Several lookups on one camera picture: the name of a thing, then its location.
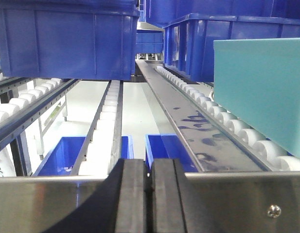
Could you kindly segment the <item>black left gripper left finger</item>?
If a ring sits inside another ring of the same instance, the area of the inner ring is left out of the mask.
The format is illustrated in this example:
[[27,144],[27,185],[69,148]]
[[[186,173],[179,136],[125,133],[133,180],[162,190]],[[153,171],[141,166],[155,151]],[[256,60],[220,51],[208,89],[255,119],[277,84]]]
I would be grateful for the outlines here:
[[109,176],[48,233],[144,233],[145,165],[119,159]]

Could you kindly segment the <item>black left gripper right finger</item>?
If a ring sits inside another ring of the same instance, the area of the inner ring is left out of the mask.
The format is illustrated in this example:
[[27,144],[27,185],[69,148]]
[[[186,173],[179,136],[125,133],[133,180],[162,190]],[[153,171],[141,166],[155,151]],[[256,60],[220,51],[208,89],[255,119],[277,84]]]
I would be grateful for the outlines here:
[[184,170],[178,159],[156,159],[152,164],[153,232],[186,233],[179,182]]

